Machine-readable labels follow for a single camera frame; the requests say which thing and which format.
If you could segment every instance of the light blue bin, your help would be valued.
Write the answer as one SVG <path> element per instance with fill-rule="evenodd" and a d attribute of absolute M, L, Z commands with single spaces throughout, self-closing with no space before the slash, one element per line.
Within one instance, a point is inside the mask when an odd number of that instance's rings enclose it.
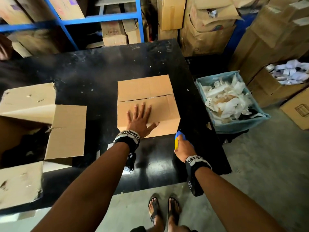
<path fill-rule="evenodd" d="M 195 84 L 198 88 L 198 91 L 200 92 L 200 95 L 204 101 L 206 102 L 206 97 L 203 92 L 202 86 L 214 86 L 214 83 L 219 80 L 219 78 L 222 78 L 223 81 L 227 81 L 229 83 L 232 83 L 234 75 L 237 75 L 237 79 L 240 82 L 243 82 L 243 79 L 241 78 L 240 74 L 238 71 L 232 71 L 232 72 L 224 72 L 221 74 L 213 75 L 213 76 L 205 76 L 202 78 L 199 78 L 195 81 Z M 249 107 L 252 109 L 255 109 L 257 112 L 264 114 L 266 117 L 255 117 L 253 119 L 249 120 L 236 120 L 228 124 L 220 124 L 220 125 L 214 125 L 214 128 L 218 134 L 234 134 L 234 133 L 239 133 L 242 131 L 245 131 L 247 129 L 253 128 L 254 126 L 257 126 L 261 122 L 268 120 L 270 118 L 269 114 L 266 114 L 263 112 L 263 110 L 260 108 L 260 106 L 257 104 L 255 99 L 252 97 L 250 91 L 245 87 L 243 90 L 244 94 L 249 93 L 249 98 L 253 101 L 253 104 Z M 213 116 L 210 112 L 210 109 L 206 107 L 206 110 L 213 119 Z"/>

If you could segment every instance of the blue shelf frame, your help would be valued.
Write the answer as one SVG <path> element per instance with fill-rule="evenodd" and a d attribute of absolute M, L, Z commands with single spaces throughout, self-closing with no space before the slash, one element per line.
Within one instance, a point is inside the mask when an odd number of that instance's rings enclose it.
<path fill-rule="evenodd" d="M 56 10 L 52 6 L 49 0 L 44 0 L 54 16 L 56 17 L 53 21 L 45 21 L 45 22 L 36 22 L 31 24 L 18 24 L 18 25 L 9 25 L 2 24 L 0 25 L 0 32 L 6 31 L 20 31 L 20 30 L 29 30 L 29 29 L 40 29 L 40 28 L 51 28 L 53 26 L 59 25 L 64 31 L 65 35 L 73 45 L 75 50 L 79 50 L 77 45 L 75 44 L 73 38 L 70 33 L 66 29 L 66 25 L 72 24 L 81 24 L 81 23 L 98 23 L 98 22 L 106 22 L 113 20 L 122 20 L 122 19 L 138 19 L 139 33 L 141 35 L 141 42 L 144 41 L 144 30 L 143 30 L 143 19 L 141 16 L 141 2 L 140 0 L 135 0 L 137 12 L 129 12 L 129 13 L 119 13 L 119 14 L 103 14 L 103 15 L 93 15 L 87 16 L 84 19 L 72 19 L 72 20 L 61 20 Z"/>

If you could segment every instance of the gray floor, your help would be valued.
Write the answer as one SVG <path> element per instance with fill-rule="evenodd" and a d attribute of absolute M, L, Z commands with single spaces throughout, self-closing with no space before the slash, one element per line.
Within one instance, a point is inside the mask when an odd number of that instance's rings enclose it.
<path fill-rule="evenodd" d="M 272 116 L 270 120 L 224 145 L 233 173 L 223 178 L 254 199 L 286 230 L 308 231 L 309 132 L 300 130 L 277 108 L 264 110 Z M 140 225 L 149 228 L 147 203 L 154 192 L 160 194 L 165 215 L 168 196 L 172 192 L 178 195 L 183 206 L 180 224 L 199 232 L 225 231 L 207 198 L 192 196 L 184 183 L 114 196 L 97 231 L 128 232 Z M 34 218 L 0 224 L 0 230 L 30 231 L 46 211 Z"/>

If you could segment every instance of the foot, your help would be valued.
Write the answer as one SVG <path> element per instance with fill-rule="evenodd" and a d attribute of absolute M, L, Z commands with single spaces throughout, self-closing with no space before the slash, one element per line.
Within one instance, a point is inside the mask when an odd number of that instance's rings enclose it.
<path fill-rule="evenodd" d="M 172 212 L 172 207 L 175 209 L 174 210 L 174 215 L 171 214 L 170 212 Z M 179 220 L 179 215 L 181 213 L 181 207 L 179 205 L 179 203 L 172 199 L 169 198 L 168 199 L 168 213 L 169 213 L 169 218 L 168 218 L 168 232 L 173 232 L 173 229 L 178 226 L 178 220 Z"/>
<path fill-rule="evenodd" d="M 149 209 L 149 215 L 151 216 L 154 212 L 154 207 L 153 207 L 153 202 L 157 202 L 157 207 L 160 210 L 159 202 L 157 198 L 153 198 L 148 206 Z M 164 223 L 163 223 L 163 218 L 160 215 L 155 215 L 154 216 L 154 226 L 158 227 L 160 231 L 164 231 Z"/>

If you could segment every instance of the black table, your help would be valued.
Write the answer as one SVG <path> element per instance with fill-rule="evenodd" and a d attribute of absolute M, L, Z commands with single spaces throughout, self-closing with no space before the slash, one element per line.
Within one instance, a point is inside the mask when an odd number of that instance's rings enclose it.
<path fill-rule="evenodd" d="M 180 114 L 179 129 L 217 174 L 231 172 L 210 118 L 176 40 L 98 48 L 30 57 L 10 62 L 21 72 L 2 73 L 0 90 L 55 82 L 56 104 L 86 105 L 85 155 L 72 168 L 44 173 L 43 197 L 33 203 L 0 211 L 9 214 L 51 207 L 69 184 L 104 153 L 118 134 L 117 81 L 168 74 Z M 211 67 L 205 62 L 205 69 Z M 137 149 L 135 170 L 123 175 L 115 194 L 186 181 L 185 166 L 174 154 L 174 136 L 146 138 Z"/>

